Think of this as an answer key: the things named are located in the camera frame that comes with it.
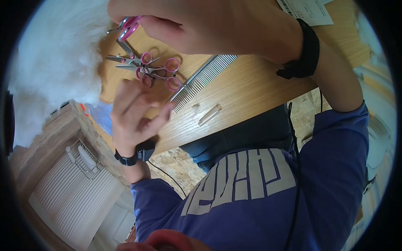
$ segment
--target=small vial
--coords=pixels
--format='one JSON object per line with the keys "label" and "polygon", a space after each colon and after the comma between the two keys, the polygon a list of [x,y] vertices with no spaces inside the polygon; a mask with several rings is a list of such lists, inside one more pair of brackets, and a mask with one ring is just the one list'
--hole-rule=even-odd
{"label": "small vial", "polygon": [[213,119],[216,115],[219,114],[219,112],[222,110],[222,107],[220,105],[216,105],[214,108],[212,108],[202,119],[198,122],[199,126],[205,125],[206,122],[210,121]]}

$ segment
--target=forearm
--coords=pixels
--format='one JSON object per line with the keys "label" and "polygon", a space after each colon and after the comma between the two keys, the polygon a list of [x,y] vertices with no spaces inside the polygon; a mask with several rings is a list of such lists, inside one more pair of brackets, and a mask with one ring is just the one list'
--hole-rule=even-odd
{"label": "forearm", "polygon": [[311,78],[334,110],[350,112],[363,103],[360,83],[352,67],[322,41],[318,65]]}
{"label": "forearm", "polygon": [[151,171],[148,164],[142,160],[138,160],[133,166],[122,165],[124,175],[129,183],[137,183],[142,180],[151,179]]}

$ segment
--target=white fluffy dog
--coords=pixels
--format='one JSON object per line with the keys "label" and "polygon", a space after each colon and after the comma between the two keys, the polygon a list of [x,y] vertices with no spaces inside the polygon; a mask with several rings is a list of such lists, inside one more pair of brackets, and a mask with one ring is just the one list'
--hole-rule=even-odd
{"label": "white fluffy dog", "polygon": [[12,60],[14,146],[28,147],[51,112],[70,99],[97,104],[99,41],[111,21],[108,0],[46,0],[21,36]]}

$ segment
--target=tiled floor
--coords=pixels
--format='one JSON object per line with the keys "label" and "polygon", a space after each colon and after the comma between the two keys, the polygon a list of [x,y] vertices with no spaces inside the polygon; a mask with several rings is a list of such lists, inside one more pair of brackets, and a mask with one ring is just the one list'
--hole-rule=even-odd
{"label": "tiled floor", "polygon": [[[314,118],[321,111],[320,91],[318,88],[301,95],[290,102],[292,105],[291,119],[296,132],[297,145],[301,149],[302,141],[313,133]],[[331,109],[323,97],[323,111]],[[180,148],[152,156],[150,161],[172,176],[189,194],[192,188],[205,176],[205,173],[193,163],[190,156]],[[150,165],[152,178],[161,178],[168,182],[178,194],[184,198],[179,187],[166,174]]]}

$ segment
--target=steel grooming comb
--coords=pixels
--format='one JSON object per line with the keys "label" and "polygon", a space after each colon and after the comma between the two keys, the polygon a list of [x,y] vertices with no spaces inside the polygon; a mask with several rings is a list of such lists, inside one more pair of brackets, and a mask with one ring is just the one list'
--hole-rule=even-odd
{"label": "steel grooming comb", "polygon": [[176,105],[173,108],[178,113],[190,100],[207,86],[216,76],[226,69],[236,55],[214,55],[203,65],[169,100]]}

